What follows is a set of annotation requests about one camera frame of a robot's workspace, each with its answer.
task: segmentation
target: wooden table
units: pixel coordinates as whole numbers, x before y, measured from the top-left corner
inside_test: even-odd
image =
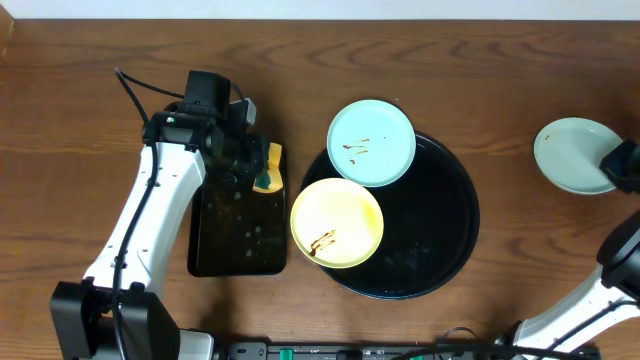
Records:
[[[141,121],[116,66],[178,92],[190,69],[237,82],[260,129],[290,150],[291,201],[333,116],[363,98],[397,104],[475,184],[471,259],[443,288],[397,302],[342,288],[293,241],[281,274],[193,278],[188,212],[163,302],[180,327],[226,340],[424,344],[454,326],[492,339],[582,282],[604,238],[638,208],[620,192],[566,193],[532,156],[536,133],[562,117],[640,135],[637,23],[17,21],[0,67],[3,358],[60,357],[51,293],[81,279],[129,194]],[[170,101],[135,90],[149,113]],[[596,339],[606,359],[637,357],[638,325]]]

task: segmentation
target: brown sauce stain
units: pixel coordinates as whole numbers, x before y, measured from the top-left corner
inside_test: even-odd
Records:
[[[322,235],[318,240],[314,241],[311,243],[311,252],[309,253],[310,256],[316,256],[316,251],[318,250],[322,250],[324,248],[326,248],[327,246],[333,244],[336,242],[335,239],[330,239],[333,235],[336,234],[335,230],[331,230],[328,231],[326,234]]]

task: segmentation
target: yellow plate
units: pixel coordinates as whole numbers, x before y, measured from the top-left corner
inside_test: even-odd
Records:
[[[293,204],[290,224],[300,250],[330,268],[367,260],[380,245],[384,229],[373,195],[345,179],[324,179],[304,189]]]

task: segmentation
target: black tray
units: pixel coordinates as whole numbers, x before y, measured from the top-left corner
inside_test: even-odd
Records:
[[[392,184],[367,188],[384,217],[376,252],[347,269],[321,266],[343,286],[379,299],[406,299],[447,283],[467,262],[478,237],[480,209],[471,179],[444,145],[416,134],[416,155]],[[341,177],[326,150],[311,165],[302,189]]]
[[[204,184],[193,196],[187,269],[193,276],[271,275],[287,262],[287,156],[284,187],[273,194],[253,184],[228,189]]]

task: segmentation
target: yellow sponge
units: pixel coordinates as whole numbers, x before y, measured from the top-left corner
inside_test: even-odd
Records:
[[[284,186],[282,182],[282,175],[280,174],[280,158],[282,157],[282,145],[276,143],[269,144],[269,160],[267,161],[266,176],[269,177],[269,184],[266,188],[260,187],[257,184],[263,183],[260,181],[260,177],[253,182],[253,191],[262,194],[274,193]]]

